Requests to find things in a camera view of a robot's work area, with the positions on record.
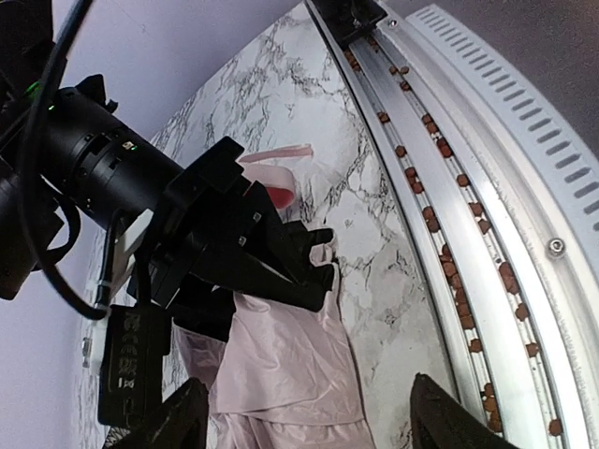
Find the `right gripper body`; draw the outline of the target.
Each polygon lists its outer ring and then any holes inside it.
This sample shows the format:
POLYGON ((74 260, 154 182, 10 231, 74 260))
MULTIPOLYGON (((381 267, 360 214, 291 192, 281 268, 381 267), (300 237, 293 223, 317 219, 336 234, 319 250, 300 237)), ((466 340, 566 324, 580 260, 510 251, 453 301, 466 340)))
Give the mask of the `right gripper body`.
POLYGON ((163 308, 192 288, 214 297, 228 289, 210 282, 210 270, 250 261, 286 279, 275 224, 293 203, 293 173, 271 160, 292 153, 283 147, 244 155, 225 137, 177 174, 153 209, 128 294, 136 300, 145 294, 163 308))

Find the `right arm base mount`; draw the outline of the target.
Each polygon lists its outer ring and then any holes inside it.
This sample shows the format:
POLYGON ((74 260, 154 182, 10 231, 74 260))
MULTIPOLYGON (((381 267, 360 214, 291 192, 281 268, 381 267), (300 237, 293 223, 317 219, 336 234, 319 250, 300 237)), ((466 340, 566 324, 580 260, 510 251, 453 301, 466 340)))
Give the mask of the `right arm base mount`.
POLYGON ((342 50, 370 34, 387 17, 374 0, 315 0, 314 4, 342 50))

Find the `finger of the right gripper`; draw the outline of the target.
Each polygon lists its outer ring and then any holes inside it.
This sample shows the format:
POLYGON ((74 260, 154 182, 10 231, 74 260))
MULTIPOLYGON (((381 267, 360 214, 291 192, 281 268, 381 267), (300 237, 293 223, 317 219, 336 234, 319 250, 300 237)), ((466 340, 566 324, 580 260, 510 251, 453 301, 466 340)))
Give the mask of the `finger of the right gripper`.
POLYGON ((256 261, 221 265, 210 270, 210 282, 223 288, 313 312, 323 308, 334 277, 332 264, 313 267, 304 282, 291 282, 256 261))
POLYGON ((320 259, 315 262, 313 251, 324 251, 332 243, 334 233, 329 227, 309 230, 301 221, 275 224, 275 233, 283 244, 278 255, 279 272, 294 284, 332 285, 334 267, 331 262, 320 259))

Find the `pink and black umbrella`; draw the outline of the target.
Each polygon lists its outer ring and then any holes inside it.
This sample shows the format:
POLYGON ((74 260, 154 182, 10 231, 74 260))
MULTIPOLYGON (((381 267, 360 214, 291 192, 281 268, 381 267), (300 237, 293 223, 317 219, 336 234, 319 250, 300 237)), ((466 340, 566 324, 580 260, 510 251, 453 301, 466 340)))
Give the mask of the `pink and black umbrella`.
POLYGON ((355 361, 340 308, 331 230, 307 254, 332 271, 318 312, 236 294, 228 340, 177 324, 189 376, 208 390, 218 448, 371 448, 355 361))

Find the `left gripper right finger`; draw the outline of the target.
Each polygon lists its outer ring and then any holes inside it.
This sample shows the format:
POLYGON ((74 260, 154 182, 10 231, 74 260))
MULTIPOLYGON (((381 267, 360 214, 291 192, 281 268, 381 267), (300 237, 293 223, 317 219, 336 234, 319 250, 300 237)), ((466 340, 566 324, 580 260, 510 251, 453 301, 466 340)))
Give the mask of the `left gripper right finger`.
POLYGON ((410 393, 412 444, 416 449, 512 449, 485 428, 429 375, 417 373, 410 393))

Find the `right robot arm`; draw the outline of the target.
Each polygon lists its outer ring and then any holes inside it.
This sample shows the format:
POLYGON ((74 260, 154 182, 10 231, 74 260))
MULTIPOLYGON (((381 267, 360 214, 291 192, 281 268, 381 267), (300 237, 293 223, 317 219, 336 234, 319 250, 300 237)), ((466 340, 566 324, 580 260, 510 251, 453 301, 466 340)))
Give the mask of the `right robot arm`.
POLYGON ((310 252, 332 233, 284 224, 265 185, 244 176, 237 142, 221 138, 180 167, 116 118, 101 76, 61 86, 89 8, 77 2, 55 34, 50 2, 1 5, 2 297, 14 298, 39 270, 77 313, 105 318, 114 274, 89 304, 58 270, 68 247, 51 241, 63 219, 77 225, 86 214, 113 229, 149 212, 134 251, 140 302, 172 299, 194 277, 211 294, 228 290, 321 310, 332 267, 314 266, 310 252))

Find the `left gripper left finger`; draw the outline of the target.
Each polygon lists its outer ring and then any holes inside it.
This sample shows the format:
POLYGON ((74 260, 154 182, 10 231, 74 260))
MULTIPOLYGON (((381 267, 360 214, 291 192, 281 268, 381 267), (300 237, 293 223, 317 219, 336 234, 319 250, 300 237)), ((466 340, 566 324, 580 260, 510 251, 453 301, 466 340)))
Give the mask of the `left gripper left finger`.
POLYGON ((112 428, 103 448, 206 448, 208 419, 208 390, 190 378, 137 428, 112 428))

